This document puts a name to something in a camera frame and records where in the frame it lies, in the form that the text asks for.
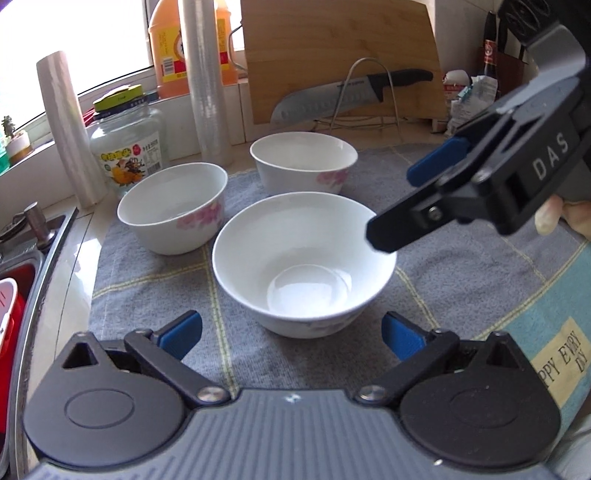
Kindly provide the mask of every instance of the blue gripper pad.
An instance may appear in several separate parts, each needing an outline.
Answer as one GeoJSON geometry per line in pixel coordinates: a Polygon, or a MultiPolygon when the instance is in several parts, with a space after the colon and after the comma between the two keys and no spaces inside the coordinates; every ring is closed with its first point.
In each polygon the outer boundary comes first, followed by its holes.
{"type": "Polygon", "coordinates": [[[401,362],[412,357],[427,344],[427,332],[395,312],[382,319],[382,340],[401,362]]]}
{"type": "Polygon", "coordinates": [[[201,340],[201,315],[189,310],[152,334],[152,341],[177,360],[182,360],[201,340]]]}
{"type": "Polygon", "coordinates": [[[415,163],[407,171],[407,180],[413,187],[425,185],[448,168],[460,163],[468,155],[470,142],[466,138],[451,137],[441,147],[415,163]]]}

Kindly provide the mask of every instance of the wooden cutting board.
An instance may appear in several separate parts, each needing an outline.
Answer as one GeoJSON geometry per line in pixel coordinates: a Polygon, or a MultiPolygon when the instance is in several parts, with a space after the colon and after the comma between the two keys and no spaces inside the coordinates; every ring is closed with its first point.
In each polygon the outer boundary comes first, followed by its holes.
{"type": "MultiPolygon", "coordinates": [[[[401,116],[445,119],[439,56],[427,7],[413,0],[242,0],[248,83],[255,124],[266,124],[287,94],[343,81],[359,58],[390,70],[421,68],[432,82],[396,89],[401,116]]],[[[353,77],[383,72],[360,64],[353,77]]],[[[393,115],[385,102],[347,115],[393,115]]]]}

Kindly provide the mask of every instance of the white bowl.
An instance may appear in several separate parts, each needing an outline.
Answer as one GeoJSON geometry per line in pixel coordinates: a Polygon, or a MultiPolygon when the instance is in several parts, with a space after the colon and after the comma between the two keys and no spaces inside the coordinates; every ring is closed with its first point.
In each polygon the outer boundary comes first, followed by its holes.
{"type": "Polygon", "coordinates": [[[222,227],[228,174],[217,165],[186,163],[133,187],[117,216],[148,250],[180,255],[201,247],[222,227]]]}
{"type": "Polygon", "coordinates": [[[213,246],[213,270],[267,329],[319,338],[353,322],[394,272],[396,253],[365,239],[374,213],[318,192],[262,200],[232,218],[213,246]]]}
{"type": "Polygon", "coordinates": [[[313,132],[263,137],[251,145],[251,155],[270,195],[339,193],[358,159],[357,151],[347,142],[313,132]]]}

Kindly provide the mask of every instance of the pink flower pattern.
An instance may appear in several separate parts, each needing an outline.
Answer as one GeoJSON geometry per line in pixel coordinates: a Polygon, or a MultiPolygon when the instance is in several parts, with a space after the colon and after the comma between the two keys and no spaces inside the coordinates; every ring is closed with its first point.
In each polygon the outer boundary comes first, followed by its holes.
{"type": "Polygon", "coordinates": [[[321,185],[336,187],[345,183],[347,181],[347,177],[349,177],[348,168],[338,171],[324,171],[316,177],[316,181],[321,185]]]}
{"type": "Polygon", "coordinates": [[[197,212],[189,213],[177,220],[177,228],[181,230],[190,230],[197,226],[208,226],[212,223],[221,225],[223,218],[222,204],[213,202],[210,205],[198,210],[197,212]]]}

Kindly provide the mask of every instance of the gray towel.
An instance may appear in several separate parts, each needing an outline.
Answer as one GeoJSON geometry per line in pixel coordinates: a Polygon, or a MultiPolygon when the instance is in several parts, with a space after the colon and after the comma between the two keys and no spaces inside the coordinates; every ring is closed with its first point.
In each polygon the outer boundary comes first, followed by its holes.
{"type": "MultiPolygon", "coordinates": [[[[411,191],[407,168],[433,148],[361,152],[342,195],[379,212],[411,191]]],[[[226,216],[265,196],[256,171],[230,178],[226,216]]],[[[217,285],[211,247],[160,257],[144,250],[115,220],[100,254],[90,330],[99,339],[120,338],[136,327],[157,329],[195,309],[203,317],[203,337],[184,362],[233,393],[243,387],[353,391],[367,384],[397,363],[381,341],[381,319],[388,310],[427,330],[441,326],[466,339],[506,329],[542,374],[548,356],[543,349],[560,341],[556,336],[563,325],[572,326],[570,317],[591,338],[591,250],[563,227],[541,237],[530,222],[502,238],[486,222],[453,222],[402,249],[390,283],[363,315],[318,340],[281,338],[260,327],[217,285]]],[[[575,387],[566,402],[559,402],[563,429],[591,387],[588,370],[577,377],[570,368],[561,380],[566,382],[562,391],[575,387]]],[[[556,388],[548,387],[555,394],[556,388]]]]}

